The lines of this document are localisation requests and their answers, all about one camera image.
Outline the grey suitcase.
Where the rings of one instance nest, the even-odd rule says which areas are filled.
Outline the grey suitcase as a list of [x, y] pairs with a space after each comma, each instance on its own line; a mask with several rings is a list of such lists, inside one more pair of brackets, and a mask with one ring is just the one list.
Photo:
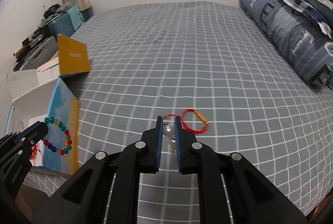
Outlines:
[[23, 71], [37, 69], [39, 66], [48, 62], [52, 56], [58, 51], [58, 43], [54, 36], [51, 36], [37, 44], [32, 51], [19, 59], [13, 68], [13, 71]]

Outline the grey checked bed sheet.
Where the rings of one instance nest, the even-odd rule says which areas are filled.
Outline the grey checked bed sheet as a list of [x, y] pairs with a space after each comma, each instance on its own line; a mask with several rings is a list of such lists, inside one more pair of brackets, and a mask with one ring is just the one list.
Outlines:
[[79, 164], [194, 108], [209, 122], [200, 142], [240, 152], [304, 214], [332, 189], [332, 91], [307, 86], [241, 9], [129, 6], [93, 16], [73, 37], [91, 62], [66, 80], [81, 104]]

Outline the clutter pile on suitcases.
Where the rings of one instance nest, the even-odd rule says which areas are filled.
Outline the clutter pile on suitcases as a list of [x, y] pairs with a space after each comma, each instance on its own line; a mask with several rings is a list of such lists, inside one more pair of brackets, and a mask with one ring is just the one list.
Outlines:
[[26, 39], [24, 39], [19, 46], [19, 48], [13, 52], [13, 56], [18, 59], [23, 51], [27, 49], [29, 44], [35, 40], [39, 35], [47, 36], [50, 34], [48, 24], [56, 17], [64, 14], [72, 6], [69, 3], [65, 4], [54, 4], [44, 11], [43, 19], [39, 22], [37, 28], [30, 34]]

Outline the blue yellow cardboard box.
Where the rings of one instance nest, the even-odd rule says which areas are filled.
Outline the blue yellow cardboard box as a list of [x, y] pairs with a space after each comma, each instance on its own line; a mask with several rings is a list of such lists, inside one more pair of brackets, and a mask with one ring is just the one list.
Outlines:
[[90, 71], [84, 43], [58, 34], [58, 56], [37, 69], [8, 73], [12, 106], [7, 132], [26, 130], [37, 121], [48, 125], [43, 141], [33, 146], [33, 170], [51, 175], [73, 175], [78, 170], [80, 103], [65, 78]]

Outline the white pearl earrings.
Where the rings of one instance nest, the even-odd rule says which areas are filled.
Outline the white pearl earrings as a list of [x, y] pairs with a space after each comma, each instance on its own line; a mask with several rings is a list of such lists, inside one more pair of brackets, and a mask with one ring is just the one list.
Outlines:
[[173, 125], [163, 122], [163, 135], [168, 138], [170, 153], [176, 153], [176, 139]]

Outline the teal suitcase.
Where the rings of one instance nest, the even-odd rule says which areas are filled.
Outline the teal suitcase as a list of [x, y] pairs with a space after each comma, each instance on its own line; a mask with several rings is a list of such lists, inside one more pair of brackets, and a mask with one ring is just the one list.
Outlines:
[[47, 26], [50, 34], [54, 37], [57, 37], [58, 34], [71, 37], [84, 23], [85, 19], [82, 13], [75, 5], [53, 18]]

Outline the folded blue grey duvet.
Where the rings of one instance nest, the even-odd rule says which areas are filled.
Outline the folded blue grey duvet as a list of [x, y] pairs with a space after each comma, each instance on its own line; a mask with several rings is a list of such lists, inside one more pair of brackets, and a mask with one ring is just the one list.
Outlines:
[[280, 55], [311, 86], [332, 89], [332, 40], [282, 0], [239, 0]]

